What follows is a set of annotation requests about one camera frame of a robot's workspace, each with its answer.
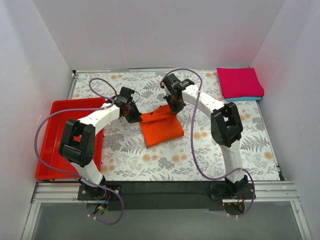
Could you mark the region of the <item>orange t shirt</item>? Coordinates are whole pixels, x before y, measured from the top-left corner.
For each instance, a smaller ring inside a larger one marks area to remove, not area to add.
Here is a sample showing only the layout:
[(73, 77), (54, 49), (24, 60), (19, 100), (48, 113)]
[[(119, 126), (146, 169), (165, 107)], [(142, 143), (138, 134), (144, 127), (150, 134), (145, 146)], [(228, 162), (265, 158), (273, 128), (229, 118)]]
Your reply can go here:
[(148, 148), (183, 137), (185, 134), (180, 121), (168, 105), (161, 105), (140, 117), (140, 127)]

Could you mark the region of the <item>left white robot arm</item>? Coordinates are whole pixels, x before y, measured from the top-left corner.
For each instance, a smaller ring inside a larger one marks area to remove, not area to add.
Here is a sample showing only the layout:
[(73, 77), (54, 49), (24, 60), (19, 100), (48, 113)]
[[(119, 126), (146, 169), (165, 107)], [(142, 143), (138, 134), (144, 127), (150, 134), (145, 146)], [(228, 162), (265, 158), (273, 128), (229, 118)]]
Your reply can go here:
[(122, 87), (120, 93), (101, 107), (80, 119), (67, 120), (58, 153), (76, 169), (80, 180), (89, 188), (95, 200), (106, 196), (103, 175), (94, 162), (96, 135), (113, 121), (124, 117), (130, 124), (142, 121), (133, 96), (136, 91)]

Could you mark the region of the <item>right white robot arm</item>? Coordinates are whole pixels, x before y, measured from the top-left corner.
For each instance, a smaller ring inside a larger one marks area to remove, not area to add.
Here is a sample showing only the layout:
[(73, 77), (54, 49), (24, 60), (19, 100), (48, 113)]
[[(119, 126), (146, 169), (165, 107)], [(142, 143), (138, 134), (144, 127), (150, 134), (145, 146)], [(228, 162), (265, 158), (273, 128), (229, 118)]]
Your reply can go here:
[(195, 111), (201, 111), (210, 119), (211, 136), (219, 145), (224, 160), (225, 175), (221, 178), (226, 193), (232, 199), (239, 198), (245, 192), (248, 177), (240, 153), (243, 125), (236, 104), (223, 103), (209, 96), (190, 79), (179, 80), (173, 71), (165, 75), (160, 87), (165, 90), (164, 99), (175, 115), (186, 104), (191, 104)]

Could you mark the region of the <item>folded magenta t shirt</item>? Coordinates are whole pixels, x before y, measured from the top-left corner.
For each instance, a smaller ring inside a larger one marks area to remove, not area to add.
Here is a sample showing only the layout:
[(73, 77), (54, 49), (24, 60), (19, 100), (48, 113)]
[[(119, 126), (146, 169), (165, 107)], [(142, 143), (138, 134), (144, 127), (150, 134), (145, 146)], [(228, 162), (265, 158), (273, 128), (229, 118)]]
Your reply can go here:
[(225, 99), (265, 95), (254, 68), (217, 68), (216, 70)]

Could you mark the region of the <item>folded teal t shirt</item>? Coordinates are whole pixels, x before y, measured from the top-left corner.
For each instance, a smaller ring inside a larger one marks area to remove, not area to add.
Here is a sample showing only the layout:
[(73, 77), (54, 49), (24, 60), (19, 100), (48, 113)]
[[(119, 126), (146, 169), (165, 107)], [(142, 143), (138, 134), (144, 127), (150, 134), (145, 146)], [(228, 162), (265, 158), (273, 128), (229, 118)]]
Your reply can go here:
[(225, 100), (228, 102), (239, 102), (239, 101), (259, 101), (262, 97), (259, 96), (245, 96), (245, 97), (233, 97), (226, 98)]

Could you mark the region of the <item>red plastic bin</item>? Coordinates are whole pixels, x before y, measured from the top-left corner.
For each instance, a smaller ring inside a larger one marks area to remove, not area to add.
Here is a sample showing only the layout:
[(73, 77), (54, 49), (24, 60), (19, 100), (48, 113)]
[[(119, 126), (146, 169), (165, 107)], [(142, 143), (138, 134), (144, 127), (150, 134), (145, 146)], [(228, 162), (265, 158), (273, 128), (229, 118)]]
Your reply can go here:
[[(105, 99), (101, 97), (57, 100), (53, 102), (50, 113), (53, 114), (66, 109), (99, 108), (104, 102)], [(67, 160), (59, 155), (59, 145), (67, 120), (77, 120), (90, 113), (90, 111), (68, 111), (53, 116), (48, 120), (40, 157), (50, 166), (70, 172), (70, 174), (51, 169), (39, 161), (35, 172), (37, 180), (66, 180), (75, 177), (74, 174), (78, 172)]]

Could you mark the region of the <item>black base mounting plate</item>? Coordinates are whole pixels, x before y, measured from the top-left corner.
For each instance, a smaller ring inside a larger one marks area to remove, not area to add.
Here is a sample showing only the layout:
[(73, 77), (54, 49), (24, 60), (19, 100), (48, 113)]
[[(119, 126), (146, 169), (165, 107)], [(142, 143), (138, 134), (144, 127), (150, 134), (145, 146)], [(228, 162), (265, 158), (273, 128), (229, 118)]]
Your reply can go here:
[(224, 181), (108, 181), (120, 195), (125, 210), (207, 209), (222, 211), (223, 201), (250, 201), (251, 183), (234, 191)]

